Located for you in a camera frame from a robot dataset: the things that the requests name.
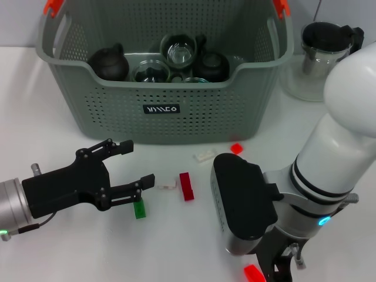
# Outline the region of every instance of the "red block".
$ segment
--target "red block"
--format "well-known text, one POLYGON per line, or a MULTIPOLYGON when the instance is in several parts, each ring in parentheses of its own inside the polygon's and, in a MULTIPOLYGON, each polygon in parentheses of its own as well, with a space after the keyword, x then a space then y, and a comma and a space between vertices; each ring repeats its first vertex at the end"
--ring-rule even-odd
POLYGON ((239 143, 231 146, 231 152, 233 152, 235 155, 239 155, 243 150, 243 147, 239 143))
POLYGON ((182 184, 182 190, 183 190, 183 195, 184 195, 184 201, 191 201, 194 199, 193 195, 193 190, 192 186, 190 184, 190 179, 189 179, 189 173, 181 173, 179 174, 180 176, 180 182, 182 184))
POLYGON ((264 275, 257 269, 254 264, 244 268, 244 273, 249 282, 265 282, 264 275))

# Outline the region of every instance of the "basket logo text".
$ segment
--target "basket logo text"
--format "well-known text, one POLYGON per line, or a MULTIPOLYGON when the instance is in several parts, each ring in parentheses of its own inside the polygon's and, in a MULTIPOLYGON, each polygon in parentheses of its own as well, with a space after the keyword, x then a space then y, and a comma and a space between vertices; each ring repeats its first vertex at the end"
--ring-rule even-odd
POLYGON ((180 113, 179 104, 142 105, 145 114, 155 113, 180 113))

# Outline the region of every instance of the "blue indicator light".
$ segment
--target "blue indicator light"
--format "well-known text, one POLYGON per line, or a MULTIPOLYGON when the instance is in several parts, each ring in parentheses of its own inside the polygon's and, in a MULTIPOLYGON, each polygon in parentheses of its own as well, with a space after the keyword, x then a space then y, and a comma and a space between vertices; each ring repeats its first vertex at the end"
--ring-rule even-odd
POLYGON ((330 216, 324 217, 323 219, 321 219, 321 220, 318 222, 318 225, 323 226, 323 225, 326 224, 326 222, 328 222, 330 219, 331 219, 330 216))

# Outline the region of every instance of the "white wall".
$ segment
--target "white wall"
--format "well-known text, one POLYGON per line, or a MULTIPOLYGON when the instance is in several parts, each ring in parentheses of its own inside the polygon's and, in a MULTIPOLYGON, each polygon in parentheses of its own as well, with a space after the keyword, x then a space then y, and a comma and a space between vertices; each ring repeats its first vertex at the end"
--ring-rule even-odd
MULTIPOLYGON (((46 1, 0 0, 0 46, 33 46, 46 1)), ((318 0, 289 0, 289 3, 299 52, 300 30, 313 20, 318 0)), ((376 0, 323 0, 317 19, 359 26, 365 31, 365 44, 369 44, 376 41, 375 11, 376 0)))

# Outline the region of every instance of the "gray plastic basket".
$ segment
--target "gray plastic basket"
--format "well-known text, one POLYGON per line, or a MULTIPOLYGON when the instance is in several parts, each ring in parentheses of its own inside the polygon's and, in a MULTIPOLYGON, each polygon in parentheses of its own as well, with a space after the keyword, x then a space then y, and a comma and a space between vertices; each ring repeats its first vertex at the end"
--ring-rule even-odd
POLYGON ((291 18, 273 0, 65 0, 41 20, 36 50, 80 129, 90 137, 187 144, 244 140, 257 131, 278 66, 293 54, 291 18), (112 82, 86 63, 120 42, 130 69, 158 58, 163 36, 203 33, 225 54, 231 78, 221 83, 112 82), (143 105, 178 104, 180 113, 145 114, 143 105))

